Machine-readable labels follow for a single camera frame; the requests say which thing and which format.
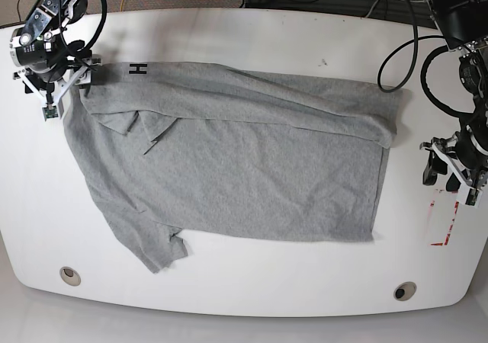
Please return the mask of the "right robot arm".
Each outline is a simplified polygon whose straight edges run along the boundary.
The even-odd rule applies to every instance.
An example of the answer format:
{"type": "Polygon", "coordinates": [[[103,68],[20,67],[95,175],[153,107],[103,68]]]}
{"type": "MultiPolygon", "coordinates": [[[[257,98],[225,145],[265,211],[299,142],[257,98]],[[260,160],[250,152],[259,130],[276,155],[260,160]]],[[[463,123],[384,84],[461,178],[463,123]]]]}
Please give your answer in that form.
{"type": "Polygon", "coordinates": [[[62,98],[74,85],[91,84],[101,58],[92,52],[108,16],[107,0],[101,0],[101,20],[92,38],[66,42],[64,32],[86,13],[88,0],[37,0],[22,27],[9,42],[11,59],[18,70],[13,79],[27,94],[40,99],[45,119],[63,115],[62,98]]]}

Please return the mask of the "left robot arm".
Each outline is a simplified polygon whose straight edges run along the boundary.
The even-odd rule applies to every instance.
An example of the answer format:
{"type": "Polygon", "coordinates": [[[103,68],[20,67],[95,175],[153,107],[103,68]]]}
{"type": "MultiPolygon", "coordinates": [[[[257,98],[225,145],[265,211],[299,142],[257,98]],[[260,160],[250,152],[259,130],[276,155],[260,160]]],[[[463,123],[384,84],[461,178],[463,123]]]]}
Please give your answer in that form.
{"type": "Polygon", "coordinates": [[[420,81],[426,97],[438,109],[459,120],[461,129],[450,139],[434,139],[434,146],[446,155],[442,168],[464,168],[453,174],[451,186],[468,186],[475,192],[487,183],[487,63],[482,50],[487,48],[487,0],[425,0],[432,20],[446,44],[433,50],[422,64],[420,81]],[[473,96],[474,110],[457,111],[437,99],[427,84],[432,61],[443,53],[461,50],[458,75],[464,89],[473,96]]]}

